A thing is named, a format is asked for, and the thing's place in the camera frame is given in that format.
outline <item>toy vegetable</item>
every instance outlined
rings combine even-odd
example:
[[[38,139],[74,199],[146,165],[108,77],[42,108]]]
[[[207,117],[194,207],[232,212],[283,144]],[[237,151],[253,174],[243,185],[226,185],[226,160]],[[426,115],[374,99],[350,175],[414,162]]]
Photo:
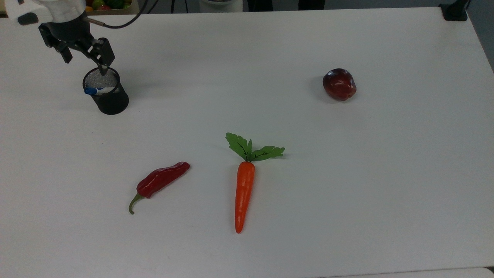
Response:
[[[226,139],[230,143],[230,149],[245,160],[240,163],[237,171],[237,192],[235,195],[235,231],[241,233],[254,184],[255,167],[252,161],[283,156],[285,148],[265,146],[252,151],[252,140],[247,143],[246,139],[232,133],[227,133]]]
[[[132,206],[136,201],[143,198],[151,198],[154,193],[185,174],[185,172],[189,168],[189,163],[178,162],[173,166],[167,168],[159,168],[152,171],[137,185],[137,194],[128,206],[128,211],[130,212],[130,214],[134,214],[134,211],[132,211]]]

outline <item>fruit basket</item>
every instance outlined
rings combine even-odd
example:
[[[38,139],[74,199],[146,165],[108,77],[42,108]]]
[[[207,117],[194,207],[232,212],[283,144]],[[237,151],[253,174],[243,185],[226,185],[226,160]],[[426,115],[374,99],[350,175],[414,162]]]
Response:
[[[86,0],[87,15],[137,14],[137,0]]]

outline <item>red apple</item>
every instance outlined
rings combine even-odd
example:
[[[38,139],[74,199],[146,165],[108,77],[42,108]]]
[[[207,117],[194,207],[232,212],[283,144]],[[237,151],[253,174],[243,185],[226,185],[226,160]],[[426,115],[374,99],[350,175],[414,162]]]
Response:
[[[108,5],[101,5],[98,7],[97,10],[111,10],[112,8],[110,8],[110,6]]]
[[[357,91],[352,75],[344,69],[330,70],[323,77],[324,90],[336,100],[347,100]]]

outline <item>mesh cup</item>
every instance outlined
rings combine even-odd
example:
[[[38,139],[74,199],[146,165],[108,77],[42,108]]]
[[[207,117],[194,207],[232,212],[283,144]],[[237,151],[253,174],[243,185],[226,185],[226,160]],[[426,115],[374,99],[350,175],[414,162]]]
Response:
[[[113,88],[110,92],[101,95],[93,94],[92,99],[101,112],[115,115],[127,108],[128,95],[125,93],[118,72],[108,68],[105,75],[101,75],[98,68],[90,70],[82,81],[82,88]]]

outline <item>black cable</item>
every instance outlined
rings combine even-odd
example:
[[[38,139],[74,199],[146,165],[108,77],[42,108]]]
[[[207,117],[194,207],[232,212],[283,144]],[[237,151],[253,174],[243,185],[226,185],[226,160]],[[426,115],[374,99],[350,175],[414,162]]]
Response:
[[[147,12],[146,14],[149,14],[149,13],[150,13],[150,12],[154,9],[154,7],[156,6],[156,4],[158,4],[158,1],[159,1],[159,0],[156,0],[156,1],[154,2],[154,4],[151,6],[151,8],[148,10],[148,12]]]
[[[132,24],[137,18],[139,18],[139,16],[141,16],[142,12],[144,12],[144,8],[146,7],[146,5],[148,4],[148,0],[144,0],[144,4],[142,4],[142,8],[139,10],[139,12],[135,15],[134,18],[132,18],[129,22],[125,23],[125,24],[122,24],[122,25],[119,25],[119,26],[113,26],[113,25],[107,25],[106,23],[103,23],[103,27],[106,27],[106,28],[110,28],[110,29],[120,29],[120,28],[123,28],[123,27],[127,27],[129,26],[130,24]]]

